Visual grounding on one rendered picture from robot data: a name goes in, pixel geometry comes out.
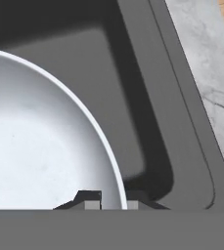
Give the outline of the dark grey sink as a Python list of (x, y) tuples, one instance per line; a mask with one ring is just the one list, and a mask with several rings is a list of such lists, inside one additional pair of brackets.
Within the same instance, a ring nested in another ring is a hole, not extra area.
[(125, 195), (224, 212), (224, 160), (164, 0), (0, 0), (0, 51), (46, 70), (104, 132)]

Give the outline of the white bowl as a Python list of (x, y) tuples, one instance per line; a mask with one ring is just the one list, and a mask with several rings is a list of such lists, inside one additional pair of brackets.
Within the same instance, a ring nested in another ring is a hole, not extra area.
[(52, 74), (0, 51), (0, 210), (52, 210), (81, 191), (127, 207), (100, 125)]

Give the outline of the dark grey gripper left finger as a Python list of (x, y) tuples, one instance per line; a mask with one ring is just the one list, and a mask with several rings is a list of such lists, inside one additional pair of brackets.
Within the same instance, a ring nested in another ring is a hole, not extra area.
[(67, 209), (101, 210), (102, 193), (99, 190), (80, 190), (73, 200), (56, 207), (56, 210)]

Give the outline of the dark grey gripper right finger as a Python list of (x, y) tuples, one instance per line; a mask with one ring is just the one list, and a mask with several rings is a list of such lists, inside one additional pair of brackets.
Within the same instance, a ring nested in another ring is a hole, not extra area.
[(150, 200), (140, 190), (128, 190), (126, 192), (127, 207), (129, 210), (167, 210), (167, 207)]

